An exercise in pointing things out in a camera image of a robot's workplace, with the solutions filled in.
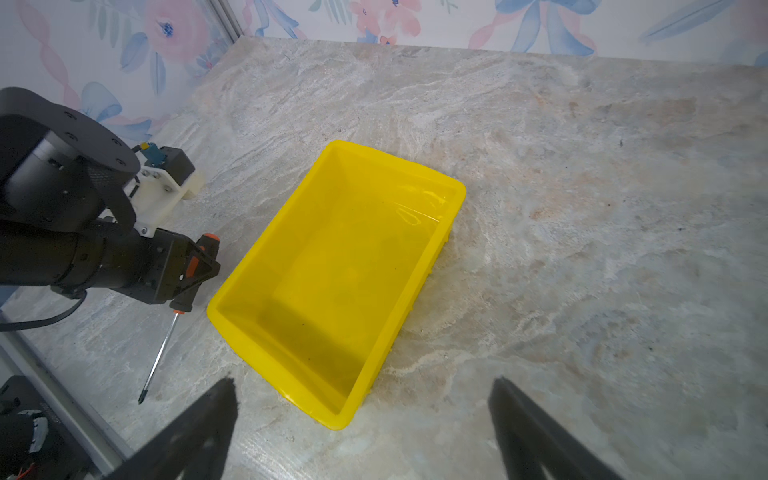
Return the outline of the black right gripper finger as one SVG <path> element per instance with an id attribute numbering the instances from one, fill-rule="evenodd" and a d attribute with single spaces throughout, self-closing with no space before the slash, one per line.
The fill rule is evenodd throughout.
<path id="1" fill-rule="evenodd" d="M 488 408 L 509 479 L 619 477 L 510 380 L 494 380 Z"/>

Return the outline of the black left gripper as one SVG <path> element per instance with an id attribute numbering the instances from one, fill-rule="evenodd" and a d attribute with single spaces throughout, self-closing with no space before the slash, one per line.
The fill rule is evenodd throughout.
<path id="1" fill-rule="evenodd" d="M 93 288 L 108 288 L 145 304 L 190 305 L 199 287 L 220 271 L 220 239 L 193 241 L 160 229 L 109 235 Z M 234 380 L 214 384 L 131 458 L 110 479 L 220 479 L 238 417 Z"/>

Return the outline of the orange black handled screwdriver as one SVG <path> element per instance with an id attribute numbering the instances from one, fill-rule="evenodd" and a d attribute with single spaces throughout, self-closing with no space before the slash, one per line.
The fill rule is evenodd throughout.
<path id="1" fill-rule="evenodd" d="M 211 259 L 215 260 L 217 258 L 218 251 L 220 248 L 220 238 L 212 233 L 205 233 L 198 239 L 198 241 L 196 242 L 196 245 L 202 251 L 204 251 Z M 147 375 L 145 383 L 141 389 L 141 392 L 137 401 L 139 405 L 144 403 L 149 393 L 152 380 L 154 379 L 157 373 L 157 370 L 160 366 L 160 363 L 163 359 L 163 356 L 167 350 L 168 344 L 174 333 L 179 317 L 187 313 L 190 313 L 192 311 L 195 297 L 201 285 L 202 283 L 199 283 L 191 287 L 189 290 L 186 290 L 185 292 L 183 292 L 182 294 L 180 294 L 179 296 L 177 296 L 175 299 L 171 301 L 170 308 L 173 310 L 174 316 L 170 323 L 169 329 L 160 345 L 157 355 L 153 361 L 152 367 L 150 368 L 150 371 Z"/>

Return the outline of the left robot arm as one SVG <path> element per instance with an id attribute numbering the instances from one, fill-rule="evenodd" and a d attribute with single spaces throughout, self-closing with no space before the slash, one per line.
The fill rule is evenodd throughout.
<path id="1" fill-rule="evenodd" d="M 87 115 L 19 87 L 1 90 L 1 286 L 48 286 L 76 301 L 1 333 L 54 325 L 110 289 L 175 317 L 138 403 L 142 404 L 179 315 L 220 271 L 220 240 L 158 225 L 203 184 L 186 153 L 129 148 Z M 1 388 L 1 479 L 83 478 L 83 447 L 59 424 L 30 380 Z M 237 419 L 231 379 L 218 381 L 107 479 L 221 479 Z"/>

